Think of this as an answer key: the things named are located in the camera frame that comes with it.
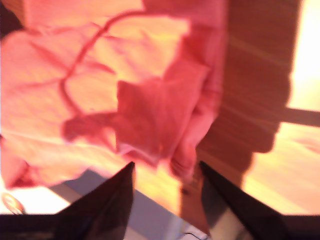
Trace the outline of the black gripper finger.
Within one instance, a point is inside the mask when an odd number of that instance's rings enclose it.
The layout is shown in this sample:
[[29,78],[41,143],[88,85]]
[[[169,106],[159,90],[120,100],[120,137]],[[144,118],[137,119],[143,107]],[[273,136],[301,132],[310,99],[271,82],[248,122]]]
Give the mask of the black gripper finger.
[[96,189],[58,213],[57,240],[122,240],[134,200],[130,162]]
[[246,194],[203,161],[201,203],[213,240],[288,240],[278,212]]

